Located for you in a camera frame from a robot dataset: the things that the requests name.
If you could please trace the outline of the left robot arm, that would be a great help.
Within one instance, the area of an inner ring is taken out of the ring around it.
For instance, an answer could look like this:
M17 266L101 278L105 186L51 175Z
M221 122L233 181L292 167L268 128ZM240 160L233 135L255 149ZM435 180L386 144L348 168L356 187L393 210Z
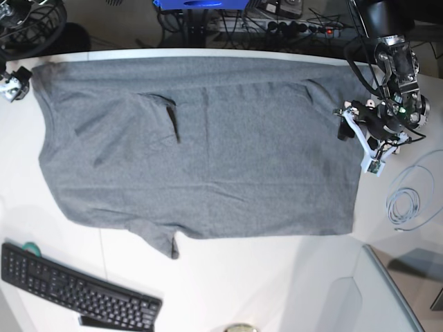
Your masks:
M383 78L367 81L354 62L352 46L344 48L350 68L376 100L346 101L335 110L341 119L337 137L357 138L364 151L362 171L378 176L401 146L425 139L418 131L428 120L430 104L419 89L419 62L406 40L413 19L397 1L348 1L347 6L360 49L368 54L366 44L374 46L374 55L366 57L368 66L379 67Z

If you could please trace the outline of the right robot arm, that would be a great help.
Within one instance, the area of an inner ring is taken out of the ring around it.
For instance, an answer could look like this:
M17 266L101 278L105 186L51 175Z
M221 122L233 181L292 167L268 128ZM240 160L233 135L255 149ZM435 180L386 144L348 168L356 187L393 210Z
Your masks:
M40 55L62 34L67 21L63 1L1 2L1 97L23 99L32 73L21 66L7 72L11 61Z

